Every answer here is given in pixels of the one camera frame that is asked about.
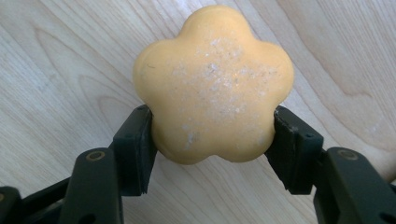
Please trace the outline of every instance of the orange soap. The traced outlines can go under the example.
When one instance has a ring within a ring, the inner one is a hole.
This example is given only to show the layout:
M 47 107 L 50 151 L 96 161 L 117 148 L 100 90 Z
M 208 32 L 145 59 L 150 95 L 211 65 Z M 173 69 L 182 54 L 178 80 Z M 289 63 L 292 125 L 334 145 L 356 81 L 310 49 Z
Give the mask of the orange soap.
M 175 39 L 144 49 L 133 82 L 166 158 L 251 161 L 273 141 L 274 111 L 291 91 L 293 68 L 282 48 L 254 38 L 238 11 L 211 6 L 191 14 Z

